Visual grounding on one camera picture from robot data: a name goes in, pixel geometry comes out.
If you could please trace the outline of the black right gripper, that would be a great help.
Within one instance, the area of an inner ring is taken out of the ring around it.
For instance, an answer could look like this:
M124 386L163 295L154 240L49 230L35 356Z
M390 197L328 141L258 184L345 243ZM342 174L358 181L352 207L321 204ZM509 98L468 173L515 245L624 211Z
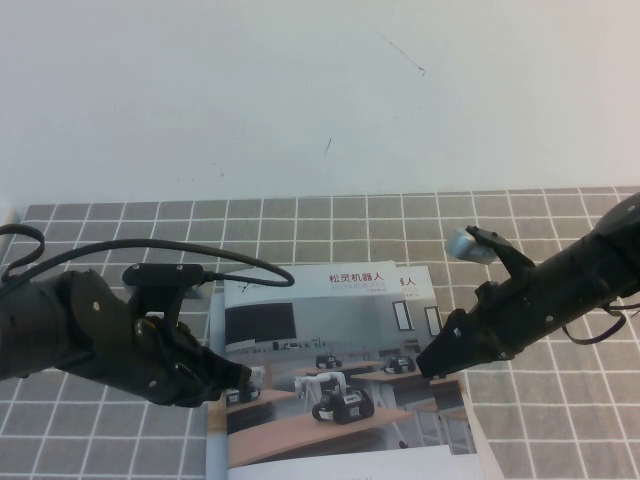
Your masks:
M513 359L548 333L548 283L529 278L491 282L477 290L477 302L454 310L417 357L426 379L473 366Z

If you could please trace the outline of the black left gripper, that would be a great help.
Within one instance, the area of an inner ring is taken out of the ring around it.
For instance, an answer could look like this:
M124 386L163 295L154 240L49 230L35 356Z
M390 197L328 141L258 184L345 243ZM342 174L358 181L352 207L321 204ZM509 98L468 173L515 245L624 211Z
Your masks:
M195 408L247 386L251 375L180 321L122 314L112 322L112 387L154 404Z

